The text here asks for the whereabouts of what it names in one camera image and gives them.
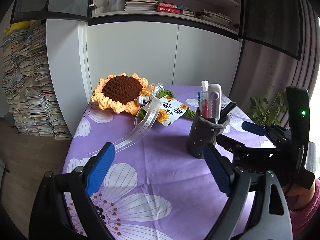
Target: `person's hand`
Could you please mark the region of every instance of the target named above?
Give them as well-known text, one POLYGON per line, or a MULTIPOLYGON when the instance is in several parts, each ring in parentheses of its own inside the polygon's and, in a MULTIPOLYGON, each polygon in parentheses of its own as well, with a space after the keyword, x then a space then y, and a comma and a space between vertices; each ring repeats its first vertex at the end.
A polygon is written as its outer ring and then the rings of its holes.
MULTIPOLYGON (((283 192, 285 193, 289 185, 286 185, 282 188, 283 192)), ((298 184, 293 184, 290 191, 287 193, 287 204, 290 210, 302 210, 308 206, 311 202, 313 195, 315 194, 316 190, 316 183, 313 182, 310 189, 305 189, 300 187, 298 184)))

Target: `wooden floor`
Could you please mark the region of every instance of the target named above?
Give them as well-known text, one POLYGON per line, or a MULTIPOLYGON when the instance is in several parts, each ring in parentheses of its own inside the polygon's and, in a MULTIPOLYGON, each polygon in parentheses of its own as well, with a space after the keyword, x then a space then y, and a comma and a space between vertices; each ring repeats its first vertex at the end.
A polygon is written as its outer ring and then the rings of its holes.
POLYGON ((3 179, 2 204, 18 229, 28 237, 30 214, 44 173, 62 172, 71 141, 19 134, 0 118, 0 158, 10 173, 3 179))

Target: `cabinet handle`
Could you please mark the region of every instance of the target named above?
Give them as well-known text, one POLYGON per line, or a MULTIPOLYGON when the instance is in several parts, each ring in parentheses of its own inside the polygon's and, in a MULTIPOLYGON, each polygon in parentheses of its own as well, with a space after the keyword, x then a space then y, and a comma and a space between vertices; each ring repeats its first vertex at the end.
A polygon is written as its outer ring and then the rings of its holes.
POLYGON ((238 30, 239 28, 242 28, 241 25, 239 25, 239 23, 233 24, 232 25, 236 30, 238 30))
POLYGON ((92 11, 97 8, 97 6, 94 3, 90 4, 89 7, 91 8, 92 11))

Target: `stack of books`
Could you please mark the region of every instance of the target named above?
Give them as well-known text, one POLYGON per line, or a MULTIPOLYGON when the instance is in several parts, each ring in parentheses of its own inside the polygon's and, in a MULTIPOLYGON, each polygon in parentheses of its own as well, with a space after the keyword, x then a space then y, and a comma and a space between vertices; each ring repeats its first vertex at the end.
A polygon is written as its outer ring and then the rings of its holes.
POLYGON ((125 11, 154 11, 158 0, 125 0, 125 11))
POLYGON ((14 30, 4 37, 4 92, 18 132, 72 138, 61 114, 50 77, 46 26, 14 30))
POLYGON ((30 49, 35 59, 36 77, 41 95, 38 99, 38 113, 35 120, 40 136, 55 136, 55 139, 71 139, 54 93, 46 48, 46 25, 33 30, 30 49))
POLYGON ((207 10, 195 12, 196 18, 202 19, 208 22, 216 23, 221 26, 230 28, 230 23, 232 22, 231 18, 223 15, 222 13, 213 13, 207 10))
POLYGON ((182 14, 190 17, 194 17, 193 12, 190 11, 189 8, 176 5, 169 2, 160 2, 157 7, 158 12, 166 12, 166 13, 175 13, 175 14, 182 14))
POLYGON ((24 44, 28 29, 13 30, 7 36, 3 38, 3 90, 7 97, 9 112, 12 113, 18 131, 20 133, 28 134, 25 126, 23 115, 25 107, 25 98, 19 93, 24 89, 23 75, 19 68, 19 59, 17 58, 17 52, 19 48, 24 44))

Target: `purple tablecloth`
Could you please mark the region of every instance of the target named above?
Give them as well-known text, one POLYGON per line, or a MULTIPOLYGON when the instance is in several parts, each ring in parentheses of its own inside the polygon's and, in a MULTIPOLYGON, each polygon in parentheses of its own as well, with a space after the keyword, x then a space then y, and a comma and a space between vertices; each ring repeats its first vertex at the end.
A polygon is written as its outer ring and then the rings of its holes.
MULTIPOLYGON (((175 98, 196 108, 200 87, 165 86, 175 98)), ((230 100, 222 99, 225 106, 230 100)), ((248 147, 261 147, 268 141, 244 132, 241 123, 248 117, 236 107, 224 134, 248 147)), ((134 116, 100 110, 90 103, 73 138, 63 172, 84 165, 93 152, 106 142, 116 142, 134 128, 134 116)), ((221 193, 204 160, 191 157, 186 140, 192 121, 179 118, 169 127, 156 122, 148 134, 133 146, 116 154, 99 192, 92 195, 97 212, 119 240, 202 240, 205 238, 227 197, 221 193)), ((232 155, 217 146, 223 156, 232 155)), ((244 230, 252 205, 249 194, 235 235, 244 230)), ((78 233, 85 232, 66 195, 72 222, 78 233)))

